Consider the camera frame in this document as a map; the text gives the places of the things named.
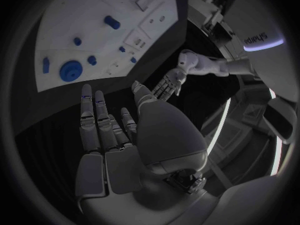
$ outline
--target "curved light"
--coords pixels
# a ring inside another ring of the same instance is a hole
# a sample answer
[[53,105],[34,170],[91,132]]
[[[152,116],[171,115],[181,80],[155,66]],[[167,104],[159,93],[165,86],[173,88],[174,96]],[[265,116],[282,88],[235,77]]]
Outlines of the curved light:
[[[271,98],[276,98],[275,92],[270,89]],[[273,167],[271,171],[271,176],[276,175],[279,168],[280,158],[281,158],[281,152],[283,147],[283,141],[277,137],[276,139],[276,151],[275,151],[275,157],[273,162]]]
[[280,39],[278,41],[275,41],[275,42],[272,42],[272,43],[269,43],[269,44],[266,44],[266,45],[262,45],[262,46],[255,46],[255,47],[245,47],[244,46],[244,50],[246,52],[254,52],[254,51],[274,48],[274,47],[279,46],[283,43],[284,43],[284,40]]
[[226,116],[227,116],[227,113],[228,113],[228,110],[229,110],[229,105],[230,105],[230,101],[231,99],[229,98],[226,102],[226,105],[225,105],[225,109],[224,109],[224,112],[223,112],[223,115],[222,115],[222,118],[221,118],[221,121],[215,131],[215,134],[207,148],[207,156],[211,153],[211,151],[213,150],[215,144],[216,144],[216,141],[221,133],[221,130],[223,128],[223,125],[224,125],[224,122],[225,122],[225,119],[226,119]]

